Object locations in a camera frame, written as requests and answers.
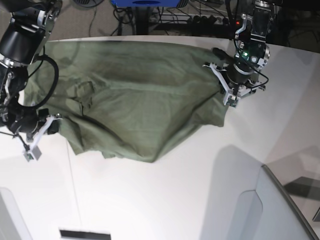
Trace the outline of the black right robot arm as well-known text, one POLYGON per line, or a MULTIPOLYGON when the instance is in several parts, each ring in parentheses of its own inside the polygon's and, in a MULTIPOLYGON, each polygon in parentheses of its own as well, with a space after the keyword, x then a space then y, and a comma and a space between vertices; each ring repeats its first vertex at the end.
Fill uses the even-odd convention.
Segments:
POLYGON ((41 109, 52 96, 59 79, 57 63, 45 53, 61 0, 2 0, 0 8, 11 14, 8 28, 0 40, 0 125, 13 135, 32 138, 48 123, 49 111, 41 109), (53 67, 53 83, 42 101, 33 106, 19 103, 31 75, 28 66, 47 62, 53 67))

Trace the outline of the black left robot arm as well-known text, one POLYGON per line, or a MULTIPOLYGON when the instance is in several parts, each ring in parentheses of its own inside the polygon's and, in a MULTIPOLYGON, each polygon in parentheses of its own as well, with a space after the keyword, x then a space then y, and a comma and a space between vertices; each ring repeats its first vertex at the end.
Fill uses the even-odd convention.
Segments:
POLYGON ((212 52, 223 61, 223 66, 211 63, 212 71, 218 77, 226 94, 241 97, 257 89, 265 89, 269 78, 261 73, 270 58, 270 48, 266 44, 267 35, 273 21, 272 0, 253 0, 245 12, 238 14, 237 1, 234 13, 231 2, 225 1, 231 34, 235 48, 234 56, 219 48, 212 52))

